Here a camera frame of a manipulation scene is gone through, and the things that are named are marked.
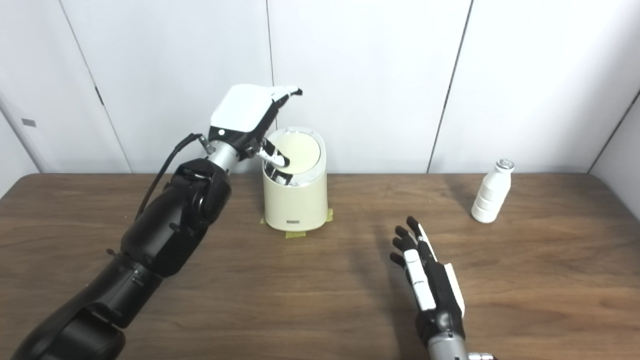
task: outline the plastic bottle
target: plastic bottle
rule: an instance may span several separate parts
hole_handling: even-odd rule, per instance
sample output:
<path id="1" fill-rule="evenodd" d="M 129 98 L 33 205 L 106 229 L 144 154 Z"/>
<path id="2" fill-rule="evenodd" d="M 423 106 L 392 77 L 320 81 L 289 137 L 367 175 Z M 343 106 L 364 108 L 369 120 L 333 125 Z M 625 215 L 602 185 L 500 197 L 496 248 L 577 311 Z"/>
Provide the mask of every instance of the plastic bottle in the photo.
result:
<path id="1" fill-rule="evenodd" d="M 498 217 L 502 203 L 511 188 L 513 162 L 500 159 L 482 180 L 471 215 L 479 222 L 490 223 Z"/>

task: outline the round lid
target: round lid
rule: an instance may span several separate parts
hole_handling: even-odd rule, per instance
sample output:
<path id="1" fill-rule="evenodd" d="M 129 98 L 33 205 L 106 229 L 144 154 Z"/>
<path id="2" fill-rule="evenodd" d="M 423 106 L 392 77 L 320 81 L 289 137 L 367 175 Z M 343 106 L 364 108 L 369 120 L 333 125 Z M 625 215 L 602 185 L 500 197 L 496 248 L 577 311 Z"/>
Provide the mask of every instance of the round lid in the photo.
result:
<path id="1" fill-rule="evenodd" d="M 288 167 L 274 166 L 286 174 L 301 174 L 314 167 L 320 159 L 320 145 L 305 133 L 284 133 L 270 139 L 279 151 L 289 158 Z"/>
<path id="2" fill-rule="evenodd" d="M 513 172 L 515 164 L 509 159 L 500 159 L 495 163 L 495 169 L 503 174 L 510 174 Z"/>

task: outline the robotic hand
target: robotic hand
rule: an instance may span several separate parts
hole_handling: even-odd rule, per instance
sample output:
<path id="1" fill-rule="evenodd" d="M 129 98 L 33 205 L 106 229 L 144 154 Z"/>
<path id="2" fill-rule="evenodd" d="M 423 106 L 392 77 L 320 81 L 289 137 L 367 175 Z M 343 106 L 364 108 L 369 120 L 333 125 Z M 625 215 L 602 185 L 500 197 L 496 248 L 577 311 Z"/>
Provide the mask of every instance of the robotic hand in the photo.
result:
<path id="1" fill-rule="evenodd" d="M 289 160 L 264 135 L 295 86 L 236 85 L 211 117 L 209 136 L 191 134 L 172 152 L 154 180 L 120 252 L 75 297 L 38 325 L 13 360 L 112 360 L 125 345 L 120 329 L 136 317 L 166 277 L 189 259 L 231 196 L 228 173 L 258 155 L 287 166 Z M 181 164 L 148 207 L 153 188 L 171 159 L 200 140 L 208 157 Z"/>
<path id="2" fill-rule="evenodd" d="M 497 360 L 491 354 L 465 349 L 462 318 L 465 302 L 451 264 L 438 262 L 427 234 L 413 217 L 406 219 L 415 234 L 396 227 L 394 246 L 402 255 L 392 252 L 393 262 L 404 268 L 418 304 L 415 325 L 422 343 L 429 349 L 431 360 Z"/>

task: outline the robot finger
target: robot finger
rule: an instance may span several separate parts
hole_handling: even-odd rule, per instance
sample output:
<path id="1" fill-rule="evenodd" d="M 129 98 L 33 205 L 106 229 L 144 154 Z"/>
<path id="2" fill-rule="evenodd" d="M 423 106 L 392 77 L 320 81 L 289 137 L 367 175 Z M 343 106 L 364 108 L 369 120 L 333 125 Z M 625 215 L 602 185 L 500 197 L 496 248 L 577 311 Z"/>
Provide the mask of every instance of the robot finger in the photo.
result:
<path id="1" fill-rule="evenodd" d="M 405 236 L 409 235 L 409 232 L 404 227 L 398 225 L 396 226 L 396 235 L 400 236 L 401 238 L 404 238 Z"/>
<path id="2" fill-rule="evenodd" d="M 394 244 L 396 249 L 398 249 L 400 251 L 403 251 L 403 244 L 402 244 L 402 240 L 400 240 L 400 238 L 394 238 L 391 242 Z"/>
<path id="3" fill-rule="evenodd" d="M 421 229 L 422 226 L 420 226 L 420 223 L 414 217 L 411 217 L 411 216 L 407 217 L 406 218 L 406 224 L 409 225 L 409 228 L 415 234 L 416 240 L 420 236 L 423 236 L 423 237 L 425 236 L 425 234 L 422 232 L 422 229 Z"/>
<path id="4" fill-rule="evenodd" d="M 418 241 L 418 255 L 423 261 L 436 261 L 436 257 L 426 241 Z"/>
<path id="5" fill-rule="evenodd" d="M 404 239 L 413 241 L 410 236 L 403 238 L 403 240 Z M 435 298 L 429 287 L 429 279 L 424 272 L 422 261 L 420 260 L 417 250 L 411 249 L 403 252 L 403 258 L 406 262 L 405 270 L 409 275 L 415 298 L 418 301 L 418 307 L 421 311 L 435 309 Z"/>
<path id="6" fill-rule="evenodd" d="M 404 260 L 402 255 L 396 252 L 392 252 L 391 254 L 389 254 L 389 259 L 391 259 L 391 261 L 393 261 L 394 263 L 398 264 L 401 268 L 406 267 L 406 261 Z"/>

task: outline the wood grain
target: wood grain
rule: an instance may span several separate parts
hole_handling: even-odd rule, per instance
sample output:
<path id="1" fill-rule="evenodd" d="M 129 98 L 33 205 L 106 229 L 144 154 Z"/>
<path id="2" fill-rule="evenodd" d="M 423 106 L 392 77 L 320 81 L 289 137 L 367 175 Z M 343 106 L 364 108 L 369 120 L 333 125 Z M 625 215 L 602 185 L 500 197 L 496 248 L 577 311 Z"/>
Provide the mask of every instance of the wood grain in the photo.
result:
<path id="1" fill-rule="evenodd" d="M 109 261 L 152 176 L 33 175 L 0 200 L 0 358 Z M 428 357 L 388 260 L 413 215 L 450 261 L 469 350 L 505 359 L 640 354 L 640 224 L 595 177 L 518 174 L 498 220 L 469 217 L 480 175 L 329 176 L 334 221 L 288 239 L 260 225 L 262 185 L 234 194 L 133 324 L 121 359 Z"/>

